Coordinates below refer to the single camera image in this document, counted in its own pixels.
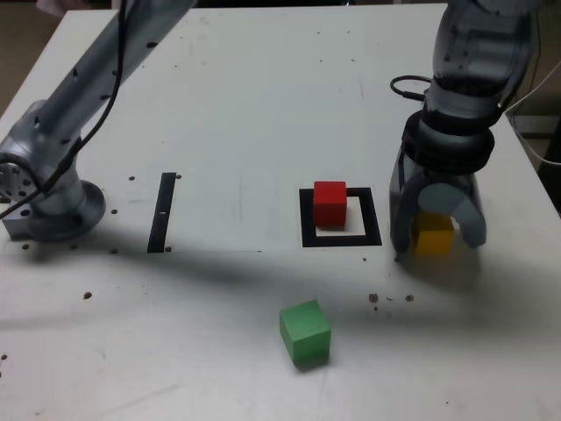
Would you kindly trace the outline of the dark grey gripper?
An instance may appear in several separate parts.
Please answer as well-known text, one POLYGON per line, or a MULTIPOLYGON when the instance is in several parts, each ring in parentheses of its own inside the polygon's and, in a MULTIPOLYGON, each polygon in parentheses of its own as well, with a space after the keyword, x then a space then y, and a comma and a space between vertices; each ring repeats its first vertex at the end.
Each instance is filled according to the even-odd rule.
POLYGON ((469 247, 486 243, 486 220, 475 176, 428 170, 412 161, 401 147, 389 185, 390 238, 397 254, 409 250, 411 227, 420 208, 453 218, 469 247), (434 183, 425 187, 428 180, 434 183))

